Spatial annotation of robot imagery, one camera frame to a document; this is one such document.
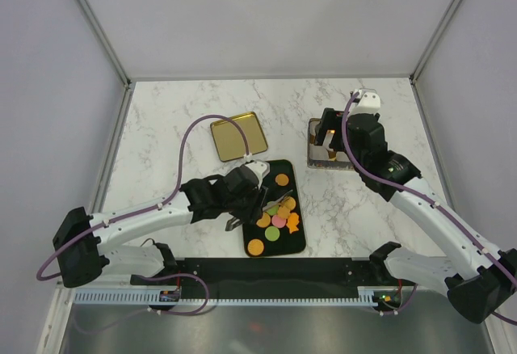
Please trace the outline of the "cookie tin box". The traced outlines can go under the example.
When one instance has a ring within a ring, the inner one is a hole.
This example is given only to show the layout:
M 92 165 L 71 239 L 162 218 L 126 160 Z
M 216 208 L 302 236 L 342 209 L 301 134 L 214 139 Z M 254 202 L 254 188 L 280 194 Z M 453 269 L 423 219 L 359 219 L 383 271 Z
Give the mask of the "cookie tin box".
M 315 145 L 316 127 L 320 120 L 311 118 L 308 124 L 307 165 L 314 169 L 353 171 L 353 165 L 343 151 L 330 148 L 335 131 L 328 130 L 322 145 Z

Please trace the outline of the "orange flower cookie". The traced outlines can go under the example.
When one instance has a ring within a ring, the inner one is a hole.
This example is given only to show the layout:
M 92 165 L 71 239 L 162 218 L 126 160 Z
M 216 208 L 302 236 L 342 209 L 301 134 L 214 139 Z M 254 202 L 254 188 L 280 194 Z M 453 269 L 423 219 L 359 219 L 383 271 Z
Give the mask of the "orange flower cookie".
M 287 220 L 289 218 L 291 214 L 291 210 L 287 207 L 284 207 L 284 206 L 280 206 L 278 207 L 278 210 L 277 210 L 277 213 L 276 215 L 279 217 L 279 218 L 282 218 L 284 220 Z

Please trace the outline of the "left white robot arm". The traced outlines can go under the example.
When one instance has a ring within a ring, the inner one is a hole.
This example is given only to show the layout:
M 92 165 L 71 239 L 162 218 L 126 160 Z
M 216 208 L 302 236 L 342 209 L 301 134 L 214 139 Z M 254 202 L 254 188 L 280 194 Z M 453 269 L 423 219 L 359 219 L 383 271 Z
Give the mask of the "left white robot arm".
M 61 282 L 77 288 L 101 275 L 150 276 L 158 284 L 175 279 L 170 250 L 160 244 L 142 250 L 128 242 L 168 227 L 214 220 L 228 213 L 243 224 L 262 214 L 267 163 L 248 162 L 227 175 L 191 179 L 174 196 L 156 199 L 121 212 L 89 214 L 69 211 L 53 238 Z

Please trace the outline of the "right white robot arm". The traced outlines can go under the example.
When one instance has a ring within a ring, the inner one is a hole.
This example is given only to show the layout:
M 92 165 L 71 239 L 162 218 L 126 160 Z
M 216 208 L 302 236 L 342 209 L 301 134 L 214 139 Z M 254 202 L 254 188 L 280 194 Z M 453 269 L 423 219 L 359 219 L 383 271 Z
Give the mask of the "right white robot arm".
M 411 218 L 444 253 L 412 253 L 387 242 L 371 253 L 377 284 L 408 280 L 444 295 L 465 319 L 480 324 L 516 292 L 516 250 L 503 251 L 455 213 L 406 157 L 389 150 L 377 113 L 345 114 L 325 108 L 314 145 L 333 132 L 330 148 L 351 155 L 365 186 Z

